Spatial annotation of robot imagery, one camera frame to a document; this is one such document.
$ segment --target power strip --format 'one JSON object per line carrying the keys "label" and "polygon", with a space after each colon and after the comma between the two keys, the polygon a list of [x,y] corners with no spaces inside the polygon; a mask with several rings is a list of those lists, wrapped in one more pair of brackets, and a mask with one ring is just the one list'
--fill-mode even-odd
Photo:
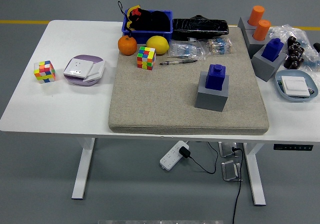
{"label": "power strip", "polygon": [[179,153],[179,149],[183,146],[189,150],[189,146],[181,140],[178,141],[167,154],[165,154],[165,156],[160,160],[160,165],[163,169],[171,170],[171,168],[181,159],[182,155]]}

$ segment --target black handle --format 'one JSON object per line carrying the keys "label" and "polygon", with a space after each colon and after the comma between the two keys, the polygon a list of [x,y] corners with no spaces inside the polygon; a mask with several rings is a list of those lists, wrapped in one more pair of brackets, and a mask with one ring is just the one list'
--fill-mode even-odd
{"label": "black handle", "polygon": [[315,43],[314,45],[315,50],[320,53],[320,44],[319,43]]}

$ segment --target colorful cube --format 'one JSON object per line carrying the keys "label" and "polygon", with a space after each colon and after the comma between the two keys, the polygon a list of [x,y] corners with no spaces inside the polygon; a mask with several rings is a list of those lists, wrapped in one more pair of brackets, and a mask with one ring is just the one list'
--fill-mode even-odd
{"label": "colorful cube", "polygon": [[42,61],[34,64],[34,75],[39,83],[53,82],[56,80],[56,73],[51,61]]}
{"label": "colorful cube", "polygon": [[145,70],[152,70],[156,63],[156,49],[140,47],[137,58],[137,67]]}

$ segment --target clear plastic bag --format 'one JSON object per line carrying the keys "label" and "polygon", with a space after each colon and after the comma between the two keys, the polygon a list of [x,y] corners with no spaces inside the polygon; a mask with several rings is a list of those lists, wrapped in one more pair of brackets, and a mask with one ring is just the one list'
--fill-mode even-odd
{"label": "clear plastic bag", "polygon": [[231,53],[232,43],[229,38],[216,37],[207,41],[208,54],[224,55]]}
{"label": "clear plastic bag", "polygon": [[[302,54],[304,62],[300,69],[305,69],[308,71],[320,71],[320,55],[310,45],[305,31],[293,28],[290,25],[283,25],[273,27],[270,33],[271,38],[279,38],[285,45],[287,45],[287,40],[290,36],[295,37],[296,41],[299,42],[301,47],[304,49]],[[283,48],[282,51],[288,55],[287,48]]]}
{"label": "clear plastic bag", "polygon": [[194,60],[205,60],[206,50],[200,41],[175,41],[171,40],[168,56],[173,58],[186,58]]}

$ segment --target gray box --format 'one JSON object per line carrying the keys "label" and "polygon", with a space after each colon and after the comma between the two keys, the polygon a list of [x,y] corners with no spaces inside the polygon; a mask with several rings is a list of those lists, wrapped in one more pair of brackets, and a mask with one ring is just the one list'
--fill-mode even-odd
{"label": "gray box", "polygon": [[267,34],[265,39],[262,41],[255,40],[253,38],[254,33],[255,33],[255,30],[245,30],[243,32],[243,38],[247,46],[250,59],[252,59],[255,53],[258,52],[264,45],[269,43],[269,41],[271,40],[269,34]]}
{"label": "gray box", "polygon": [[248,20],[250,17],[240,17],[238,27],[241,29],[242,33],[246,30],[255,30],[257,27],[248,24]]}
{"label": "gray box", "polygon": [[255,76],[268,82],[268,80],[279,69],[280,65],[286,59],[286,54],[280,52],[279,56],[275,59],[275,61],[271,62],[270,60],[261,56],[264,50],[265,46],[263,46],[258,52],[256,52],[256,54],[253,56],[251,60],[251,63],[255,72]]}
{"label": "gray box", "polygon": [[206,89],[208,73],[201,71],[195,107],[222,112],[229,96],[229,75],[225,75],[222,90]]}

